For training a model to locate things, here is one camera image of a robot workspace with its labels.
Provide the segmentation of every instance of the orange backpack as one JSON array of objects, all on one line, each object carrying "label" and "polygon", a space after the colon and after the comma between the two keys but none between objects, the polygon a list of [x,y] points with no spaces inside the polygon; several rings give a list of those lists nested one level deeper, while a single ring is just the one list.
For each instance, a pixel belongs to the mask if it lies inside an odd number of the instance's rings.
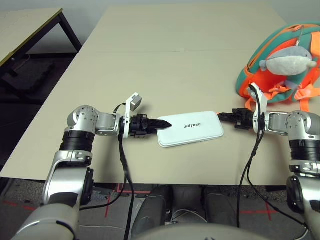
[{"label": "orange backpack", "polygon": [[[313,67],[297,75],[275,75],[261,68],[267,60],[280,50],[300,46],[309,51]],[[248,98],[245,107],[251,109],[253,101],[247,92],[249,84],[256,83],[264,92],[268,103],[300,101],[302,111],[309,111],[309,99],[320,96],[320,88],[314,83],[320,76],[320,22],[287,25],[266,39],[251,57],[236,82],[237,93]]]}]

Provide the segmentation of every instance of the white bracket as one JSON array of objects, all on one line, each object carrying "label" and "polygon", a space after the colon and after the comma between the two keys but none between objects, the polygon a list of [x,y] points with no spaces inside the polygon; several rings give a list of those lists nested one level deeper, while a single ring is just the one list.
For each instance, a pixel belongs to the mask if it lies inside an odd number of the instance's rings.
[{"label": "white bracket", "polygon": [[129,136],[129,129],[130,129],[130,111],[135,111],[142,101],[142,97],[139,93],[135,92],[131,97],[127,99],[125,102],[125,115],[124,115],[124,131],[123,131],[123,138],[127,139]]},{"label": "white bracket", "polygon": [[[251,83],[251,86],[254,87],[254,89],[257,92],[258,98],[259,98],[259,103],[260,103],[260,108],[261,108],[261,113],[266,113],[267,111],[267,104],[268,104],[268,99],[267,97],[264,95],[264,93],[261,91],[261,89],[258,87],[257,84],[255,83]],[[250,94],[250,96],[257,102],[257,97],[254,91],[252,91],[250,89],[250,87],[248,88],[248,93]],[[252,124],[253,124],[253,130],[255,133],[258,132],[258,118],[259,118],[259,108],[258,108],[258,102],[256,103],[255,106],[255,111],[253,114],[253,119],[252,119]]]}]

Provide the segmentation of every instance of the table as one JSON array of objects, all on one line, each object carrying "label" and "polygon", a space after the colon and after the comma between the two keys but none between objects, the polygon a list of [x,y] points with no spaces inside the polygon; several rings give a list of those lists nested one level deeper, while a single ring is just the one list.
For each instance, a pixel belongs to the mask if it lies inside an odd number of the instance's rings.
[{"label": "table", "polygon": [[[16,95],[19,102],[41,104],[43,101],[30,99],[3,80],[2,76],[5,73],[15,76],[16,73],[12,70],[15,62],[51,29],[60,24],[76,51],[79,52],[82,47],[62,11],[62,8],[40,8],[0,12],[0,86]],[[1,100],[1,102],[12,102],[12,100]]]},{"label": "table", "polygon": [[[256,48],[286,23],[266,3],[197,3],[110,7],[30,124],[0,176],[45,180],[68,115],[90,105],[111,113],[132,93],[149,118],[244,106],[235,83]],[[310,109],[320,114],[319,98]],[[293,111],[298,104],[270,105]],[[237,185],[256,135],[223,123],[224,136],[162,148],[156,135],[123,141],[140,184]],[[120,183],[116,137],[94,140],[94,180]],[[251,167],[256,185],[284,185],[290,174],[286,137],[266,135]]]}]

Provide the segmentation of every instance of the unitree logo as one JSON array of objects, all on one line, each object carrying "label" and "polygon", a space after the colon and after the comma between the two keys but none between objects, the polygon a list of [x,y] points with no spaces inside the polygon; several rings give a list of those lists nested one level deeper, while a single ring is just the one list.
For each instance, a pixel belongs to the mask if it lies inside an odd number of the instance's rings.
[{"label": "unitree logo", "polygon": [[200,123],[184,125],[183,128],[185,128],[185,129],[186,129],[186,128],[194,128],[194,127],[198,127],[198,126],[200,126]]}]

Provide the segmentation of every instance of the white power bank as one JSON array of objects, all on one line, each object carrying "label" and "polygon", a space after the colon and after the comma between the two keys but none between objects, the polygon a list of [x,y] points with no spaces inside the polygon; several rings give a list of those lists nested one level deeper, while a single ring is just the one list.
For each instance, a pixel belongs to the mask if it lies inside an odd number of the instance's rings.
[{"label": "white power bank", "polygon": [[224,134],[219,117],[213,111],[162,116],[158,119],[172,125],[157,131],[159,144],[164,148],[216,139]]}]

